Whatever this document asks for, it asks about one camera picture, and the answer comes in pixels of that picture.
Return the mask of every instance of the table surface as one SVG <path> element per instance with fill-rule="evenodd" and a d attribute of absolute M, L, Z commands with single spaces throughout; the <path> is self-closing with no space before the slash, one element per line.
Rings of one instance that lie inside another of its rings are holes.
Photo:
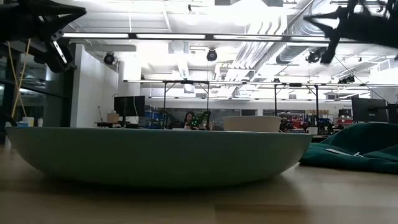
<path fill-rule="evenodd" d="M 296 165 L 218 189 L 121 189 L 54 180 L 0 147 L 0 223 L 397 223 L 398 176 Z"/>

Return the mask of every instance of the woman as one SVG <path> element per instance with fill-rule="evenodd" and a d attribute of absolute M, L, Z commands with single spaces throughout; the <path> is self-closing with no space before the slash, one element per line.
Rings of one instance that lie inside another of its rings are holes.
<path fill-rule="evenodd" d="M 185 130 L 199 130 L 198 127 L 191 128 L 191 121 L 195 117 L 195 113 L 193 111 L 189 111 L 186 113 L 184 118 L 184 129 Z"/>

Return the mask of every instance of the green cloth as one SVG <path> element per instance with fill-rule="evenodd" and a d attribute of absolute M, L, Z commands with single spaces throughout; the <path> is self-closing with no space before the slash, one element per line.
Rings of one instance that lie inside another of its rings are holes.
<path fill-rule="evenodd" d="M 325 149 L 334 149 L 346 156 Z M 313 143 L 301 158 L 306 166 L 398 174 L 398 125 L 355 124 L 321 143 Z"/>

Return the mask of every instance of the large shallow bowl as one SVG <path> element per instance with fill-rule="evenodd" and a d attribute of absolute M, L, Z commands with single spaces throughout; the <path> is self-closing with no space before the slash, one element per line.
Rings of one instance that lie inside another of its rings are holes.
<path fill-rule="evenodd" d="M 278 116 L 230 116 L 223 118 L 226 131 L 279 132 Z"/>
<path fill-rule="evenodd" d="M 146 129 L 7 128 L 13 148 L 45 174 L 133 187 L 234 185 L 299 161 L 306 134 Z"/>

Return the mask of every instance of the yellow cable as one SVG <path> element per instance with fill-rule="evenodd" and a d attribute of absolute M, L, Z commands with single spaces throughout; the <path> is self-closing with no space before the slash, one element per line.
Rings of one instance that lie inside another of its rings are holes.
<path fill-rule="evenodd" d="M 27 42 L 26 53 L 25 53 L 26 56 L 28 56 L 28 54 L 29 54 L 30 41 L 31 41 L 31 40 L 29 39 L 28 42 Z M 12 73 L 13 73 L 13 75 L 14 75 L 14 80 L 15 80 L 16 85 L 17 85 L 17 97 L 16 97 L 16 100 L 15 100 L 15 102 L 14 102 L 14 106 L 12 107 L 11 117 L 14 117 L 14 115 L 15 115 L 18 100 L 21 101 L 21 106 L 22 106 L 22 109 L 23 109 L 23 111 L 24 111 L 24 115 L 25 115 L 25 117 L 26 117 L 26 116 L 27 116 L 27 115 L 26 115 L 26 110 L 25 110 L 25 107 L 24 107 L 24 103 L 23 103 L 23 101 L 22 101 L 22 96 L 21 96 L 20 90 L 21 90 L 21 86 L 22 86 L 22 80 L 24 79 L 24 74 L 25 74 L 25 68 L 26 68 L 26 62 L 27 62 L 27 60 L 25 59 L 24 67 L 23 67 L 22 73 L 21 73 L 21 78 L 19 79 L 19 83 L 18 83 L 17 75 L 16 75 L 15 68 L 14 68 L 14 62 L 12 61 L 11 46 L 10 46 L 10 43 L 9 43 L 9 42 L 8 42 L 8 51 L 9 51 L 9 55 L 10 55 Z"/>

